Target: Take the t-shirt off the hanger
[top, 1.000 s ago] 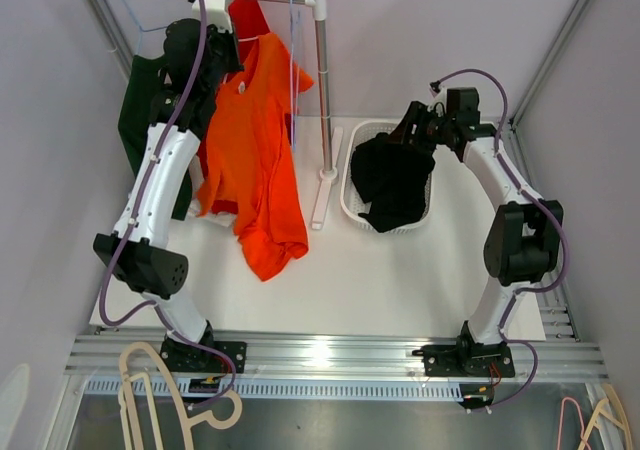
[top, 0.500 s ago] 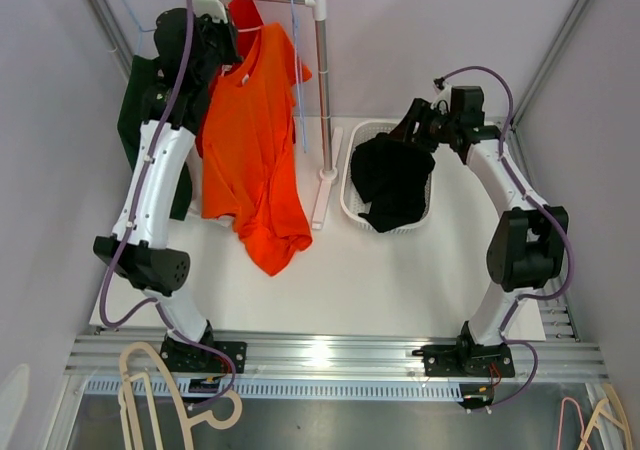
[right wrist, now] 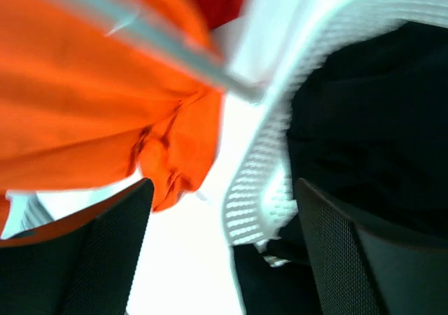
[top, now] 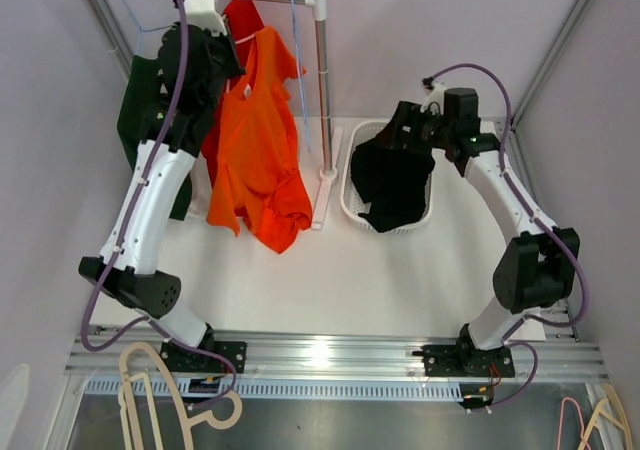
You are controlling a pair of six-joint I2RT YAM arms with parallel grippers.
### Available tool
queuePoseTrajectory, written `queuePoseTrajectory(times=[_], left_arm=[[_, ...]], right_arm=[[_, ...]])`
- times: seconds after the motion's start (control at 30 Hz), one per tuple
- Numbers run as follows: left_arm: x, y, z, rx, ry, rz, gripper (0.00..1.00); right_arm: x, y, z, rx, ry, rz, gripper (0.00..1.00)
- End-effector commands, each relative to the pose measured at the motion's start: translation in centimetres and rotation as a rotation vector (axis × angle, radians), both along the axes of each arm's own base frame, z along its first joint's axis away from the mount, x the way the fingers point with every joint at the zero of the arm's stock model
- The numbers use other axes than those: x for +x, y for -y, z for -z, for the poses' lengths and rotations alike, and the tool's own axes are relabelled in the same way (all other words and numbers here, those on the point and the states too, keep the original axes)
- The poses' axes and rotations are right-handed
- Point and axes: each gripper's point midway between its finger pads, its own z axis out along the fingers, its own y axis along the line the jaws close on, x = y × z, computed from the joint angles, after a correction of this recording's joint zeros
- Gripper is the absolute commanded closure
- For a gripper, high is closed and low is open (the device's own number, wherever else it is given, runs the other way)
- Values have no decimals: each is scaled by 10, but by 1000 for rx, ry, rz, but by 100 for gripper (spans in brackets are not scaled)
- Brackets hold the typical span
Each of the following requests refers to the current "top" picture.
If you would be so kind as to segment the black t-shirt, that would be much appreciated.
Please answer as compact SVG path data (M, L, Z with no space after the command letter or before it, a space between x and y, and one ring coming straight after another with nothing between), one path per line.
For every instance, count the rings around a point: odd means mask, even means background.
M369 210L359 216L378 233L417 223L426 210L425 190L435 168L431 155L379 146L373 139L351 157L351 180Z

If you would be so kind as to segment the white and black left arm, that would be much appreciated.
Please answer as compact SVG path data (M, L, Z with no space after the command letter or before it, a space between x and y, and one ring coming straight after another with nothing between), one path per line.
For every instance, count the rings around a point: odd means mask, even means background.
M210 326L181 303L180 279L160 271L158 260L169 220L189 208L188 177L224 87L244 72L228 32L192 24L172 25L156 58L134 58L117 124L129 144L132 180L106 243L78 268L94 286L81 320L87 350L105 348L89 340L93 311L105 294L181 345L180 359L190 369L213 364Z

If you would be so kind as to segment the orange t-shirt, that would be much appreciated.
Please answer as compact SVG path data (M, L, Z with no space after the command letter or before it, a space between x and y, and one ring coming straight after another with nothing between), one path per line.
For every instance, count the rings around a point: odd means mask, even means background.
M282 254L311 226L312 206L299 169L298 131L286 81L297 62L271 26L249 41L246 73L221 100L207 222L236 235L240 225Z

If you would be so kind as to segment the pink plastic hanger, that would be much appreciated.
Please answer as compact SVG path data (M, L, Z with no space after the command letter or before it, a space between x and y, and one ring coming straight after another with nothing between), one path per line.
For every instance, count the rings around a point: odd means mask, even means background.
M241 66L250 71L249 56L255 36L264 27L253 0L230 0L223 16L230 28L230 35L235 42L236 53Z

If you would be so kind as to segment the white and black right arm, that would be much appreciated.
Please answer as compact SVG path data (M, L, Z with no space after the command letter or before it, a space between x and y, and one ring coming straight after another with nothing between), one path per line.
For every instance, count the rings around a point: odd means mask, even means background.
M502 361L511 337L526 322L539 320L542 309L571 294L580 246L576 231L558 227L525 190L498 137L482 132L478 106L471 88L445 89L428 104L401 101L376 139L391 150L420 156L444 151L503 235L506 248L492 275L490 303L461 328L452 349L423 349L427 366L451 356L470 375Z

